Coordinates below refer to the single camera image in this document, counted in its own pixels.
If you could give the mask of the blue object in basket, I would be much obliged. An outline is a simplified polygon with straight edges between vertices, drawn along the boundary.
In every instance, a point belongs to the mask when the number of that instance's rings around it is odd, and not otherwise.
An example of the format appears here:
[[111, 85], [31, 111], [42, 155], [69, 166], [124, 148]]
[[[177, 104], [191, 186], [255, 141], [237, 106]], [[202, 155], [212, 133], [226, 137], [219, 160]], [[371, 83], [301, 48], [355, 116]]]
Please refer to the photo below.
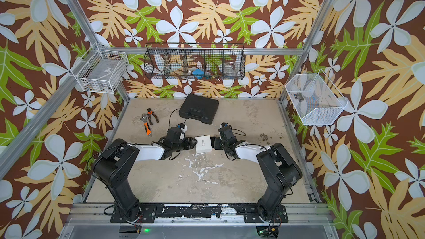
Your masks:
[[203, 79], [205, 76], [205, 73], [200, 69], [196, 69], [192, 72], [192, 76], [196, 79]]

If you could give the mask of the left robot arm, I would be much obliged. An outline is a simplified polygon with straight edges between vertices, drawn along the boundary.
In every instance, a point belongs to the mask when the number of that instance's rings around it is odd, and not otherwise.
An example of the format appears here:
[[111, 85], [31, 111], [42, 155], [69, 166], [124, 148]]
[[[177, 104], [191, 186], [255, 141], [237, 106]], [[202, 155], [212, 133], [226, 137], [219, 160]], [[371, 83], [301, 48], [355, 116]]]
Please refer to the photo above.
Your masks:
[[113, 211], [106, 213], [112, 223], [135, 224], [146, 214], [129, 183], [129, 175], [136, 163], [149, 160], [172, 160], [184, 150], [194, 149], [198, 140], [187, 137], [181, 127], [172, 127], [159, 140], [149, 144], [129, 143], [122, 138], [115, 139], [92, 165], [92, 171], [111, 193]]

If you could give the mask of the silver wrench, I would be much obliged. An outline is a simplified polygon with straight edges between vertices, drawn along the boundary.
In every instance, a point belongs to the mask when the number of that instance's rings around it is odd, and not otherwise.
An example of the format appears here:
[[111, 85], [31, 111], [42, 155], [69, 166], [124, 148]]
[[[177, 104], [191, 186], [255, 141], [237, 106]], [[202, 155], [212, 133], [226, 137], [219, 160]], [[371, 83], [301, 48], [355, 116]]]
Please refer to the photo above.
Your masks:
[[147, 114], [143, 114], [143, 115], [141, 116], [140, 120], [141, 120], [143, 123], [148, 123], [148, 116], [147, 116]]

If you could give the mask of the orange black pliers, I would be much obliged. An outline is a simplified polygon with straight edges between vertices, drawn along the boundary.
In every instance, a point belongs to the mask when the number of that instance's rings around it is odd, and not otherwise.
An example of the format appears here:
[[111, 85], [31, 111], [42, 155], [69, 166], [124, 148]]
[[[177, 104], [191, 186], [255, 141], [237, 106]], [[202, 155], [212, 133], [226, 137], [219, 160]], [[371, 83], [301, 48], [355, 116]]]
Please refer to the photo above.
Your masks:
[[159, 118], [155, 114], [155, 112], [151, 108], [147, 108], [147, 117], [148, 117], [148, 123], [150, 126], [153, 125], [152, 119], [154, 118], [156, 123], [159, 123]]

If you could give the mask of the black plastic tool case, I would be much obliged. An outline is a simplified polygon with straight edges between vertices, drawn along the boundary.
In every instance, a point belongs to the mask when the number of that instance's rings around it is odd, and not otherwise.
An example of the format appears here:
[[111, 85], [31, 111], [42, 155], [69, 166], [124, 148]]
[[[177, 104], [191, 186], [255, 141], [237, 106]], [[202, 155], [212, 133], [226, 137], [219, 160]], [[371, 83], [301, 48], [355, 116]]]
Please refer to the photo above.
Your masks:
[[193, 119], [211, 125], [219, 108], [219, 101], [190, 94], [179, 109], [179, 116], [184, 119]]

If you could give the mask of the dark object in mesh basket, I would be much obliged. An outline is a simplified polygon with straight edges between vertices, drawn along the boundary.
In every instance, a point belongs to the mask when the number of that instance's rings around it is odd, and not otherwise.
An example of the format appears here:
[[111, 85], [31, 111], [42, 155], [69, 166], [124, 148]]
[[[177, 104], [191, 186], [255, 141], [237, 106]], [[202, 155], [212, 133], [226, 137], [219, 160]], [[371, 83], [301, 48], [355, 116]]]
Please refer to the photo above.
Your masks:
[[303, 102], [305, 100], [302, 93], [293, 94], [293, 97], [298, 102]]

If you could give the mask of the white drawer jewelry box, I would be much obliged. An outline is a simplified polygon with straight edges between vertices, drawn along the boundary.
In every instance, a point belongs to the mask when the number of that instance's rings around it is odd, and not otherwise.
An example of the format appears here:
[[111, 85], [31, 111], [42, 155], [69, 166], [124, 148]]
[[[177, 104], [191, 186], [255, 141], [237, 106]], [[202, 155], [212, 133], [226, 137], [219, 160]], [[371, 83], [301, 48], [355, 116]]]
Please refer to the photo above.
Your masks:
[[198, 136], [195, 137], [195, 140], [197, 141], [195, 145], [196, 154], [204, 154], [213, 150], [211, 136]]

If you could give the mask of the white mesh basket right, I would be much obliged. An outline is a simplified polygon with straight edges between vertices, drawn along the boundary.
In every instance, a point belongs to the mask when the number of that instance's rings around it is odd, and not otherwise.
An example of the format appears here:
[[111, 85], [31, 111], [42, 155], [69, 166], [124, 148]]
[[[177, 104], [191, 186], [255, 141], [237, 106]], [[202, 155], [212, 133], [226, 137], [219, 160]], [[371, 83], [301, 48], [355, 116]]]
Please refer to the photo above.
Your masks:
[[[348, 105], [348, 100], [323, 70], [317, 74], [295, 74], [285, 88], [305, 126], [331, 126]], [[296, 101], [293, 97], [296, 93], [302, 93], [305, 100]]]

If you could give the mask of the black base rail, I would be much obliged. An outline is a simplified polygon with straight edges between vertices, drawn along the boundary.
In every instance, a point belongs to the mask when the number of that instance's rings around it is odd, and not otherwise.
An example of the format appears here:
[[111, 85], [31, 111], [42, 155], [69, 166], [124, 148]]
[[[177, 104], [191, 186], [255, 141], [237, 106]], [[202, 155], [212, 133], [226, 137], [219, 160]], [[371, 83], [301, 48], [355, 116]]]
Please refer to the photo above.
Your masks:
[[138, 222], [153, 223], [160, 218], [211, 219], [227, 216], [241, 217], [244, 223], [271, 222], [283, 224], [288, 222], [288, 214], [283, 205], [267, 213], [256, 203], [236, 204], [160, 204], [140, 203], [139, 206], [123, 213], [118, 205], [108, 206], [104, 214], [111, 217], [112, 223]]

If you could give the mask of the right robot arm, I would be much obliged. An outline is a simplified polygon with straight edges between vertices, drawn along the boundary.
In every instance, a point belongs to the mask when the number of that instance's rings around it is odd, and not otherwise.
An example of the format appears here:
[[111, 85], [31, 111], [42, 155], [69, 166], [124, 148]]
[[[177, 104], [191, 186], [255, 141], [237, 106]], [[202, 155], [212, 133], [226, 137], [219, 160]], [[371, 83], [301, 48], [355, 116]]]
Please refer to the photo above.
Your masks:
[[232, 127], [223, 123], [218, 129], [219, 137], [213, 137], [214, 149], [224, 151], [231, 160], [244, 159], [257, 163], [267, 183], [267, 189], [257, 202], [261, 220], [271, 222], [283, 210], [282, 200], [294, 194], [294, 187], [303, 173], [289, 152], [280, 143], [262, 146], [238, 140]]

